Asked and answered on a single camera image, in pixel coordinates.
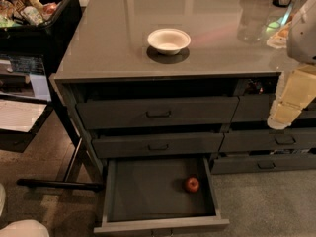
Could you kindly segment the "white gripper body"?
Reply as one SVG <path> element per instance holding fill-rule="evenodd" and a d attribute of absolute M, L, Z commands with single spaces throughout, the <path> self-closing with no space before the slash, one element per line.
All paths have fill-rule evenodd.
<path fill-rule="evenodd" d="M 315 98 L 315 65 L 301 64 L 292 71 L 282 72 L 267 120 L 268 127 L 283 130 L 291 126 Z"/>

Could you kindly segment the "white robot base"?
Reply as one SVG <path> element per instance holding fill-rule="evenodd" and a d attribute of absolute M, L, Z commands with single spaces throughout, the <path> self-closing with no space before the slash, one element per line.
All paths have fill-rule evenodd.
<path fill-rule="evenodd" d="M 0 184 L 0 216 L 6 201 L 6 191 Z M 0 229 L 0 237 L 49 237 L 47 228 L 36 220 L 20 220 Z"/>

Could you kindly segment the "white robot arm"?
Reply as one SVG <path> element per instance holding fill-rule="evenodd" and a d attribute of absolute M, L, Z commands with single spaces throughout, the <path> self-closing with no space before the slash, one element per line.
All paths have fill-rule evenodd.
<path fill-rule="evenodd" d="M 279 76 L 267 120 L 276 130 L 291 126 L 316 98 L 316 0 L 307 0 L 292 18 L 286 51 L 299 65 Z"/>

